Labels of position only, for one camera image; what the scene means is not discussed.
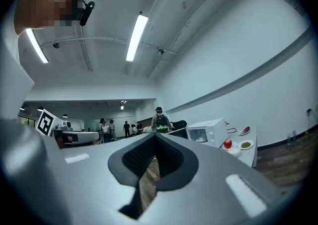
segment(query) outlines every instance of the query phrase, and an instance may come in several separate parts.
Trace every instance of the ceiling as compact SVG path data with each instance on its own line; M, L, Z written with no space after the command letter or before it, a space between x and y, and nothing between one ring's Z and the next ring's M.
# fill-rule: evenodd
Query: ceiling
M26 34L19 38L21 65L32 79L107 72L156 79L204 23L229 0L85 0L95 8L86 24L35 30L44 54L43 64ZM141 44L132 63L126 61L137 17L147 16ZM60 48L53 47L59 42ZM159 48L165 52L159 55Z
M24 105L29 108L38 108L43 106L47 110L55 110L56 108L70 109L91 109L91 108L115 108L120 109L120 100L100 100L100 101L45 101L45 102L25 102ZM126 108L137 108L144 104L145 100L130 100L124 104Z

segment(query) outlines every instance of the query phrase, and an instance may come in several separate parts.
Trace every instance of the man with backpack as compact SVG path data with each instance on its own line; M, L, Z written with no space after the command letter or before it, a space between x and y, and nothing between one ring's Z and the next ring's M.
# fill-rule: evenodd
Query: man with backpack
M163 115L161 107L156 108L156 114L152 118L151 127L152 130L160 133L168 133L169 130L171 131L171 124L168 118Z

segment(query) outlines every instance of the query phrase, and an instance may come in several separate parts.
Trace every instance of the plate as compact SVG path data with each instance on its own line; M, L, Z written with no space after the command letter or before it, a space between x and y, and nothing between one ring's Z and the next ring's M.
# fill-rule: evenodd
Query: plate
M247 126L244 130L242 130L238 135L239 136L244 136L246 135L247 133L250 132L250 126Z
M243 143L246 143L246 142L249 142L249 143L250 143L250 146L247 147L247 148L242 148L242 144L243 144ZM242 142L239 142L238 148L240 148L241 150L246 150L246 149L250 149L253 145L254 145L254 141L253 141L253 140L244 140L244 141L242 141Z
M238 144L236 143L236 142L233 142L232 141L232 146L231 146L231 148L236 148L238 146ZM229 150L229 149L231 149L231 148L225 148L225 146L224 146L224 143L222 144L222 149L223 150Z
M206 142L208 140L205 140L205 139L197 139L196 142Z

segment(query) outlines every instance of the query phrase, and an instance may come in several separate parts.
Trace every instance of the security camera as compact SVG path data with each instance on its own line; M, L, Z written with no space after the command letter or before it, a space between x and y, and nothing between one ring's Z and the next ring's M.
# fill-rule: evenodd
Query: security camera
M55 47L55 48L60 48L60 44L59 44L58 42L54 42L54 43L53 43L53 47Z

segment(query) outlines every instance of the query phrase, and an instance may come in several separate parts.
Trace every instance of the red object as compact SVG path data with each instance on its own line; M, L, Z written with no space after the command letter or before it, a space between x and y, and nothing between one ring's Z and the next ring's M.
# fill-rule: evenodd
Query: red object
M229 149L232 146L232 140L225 140L224 141L224 147Z

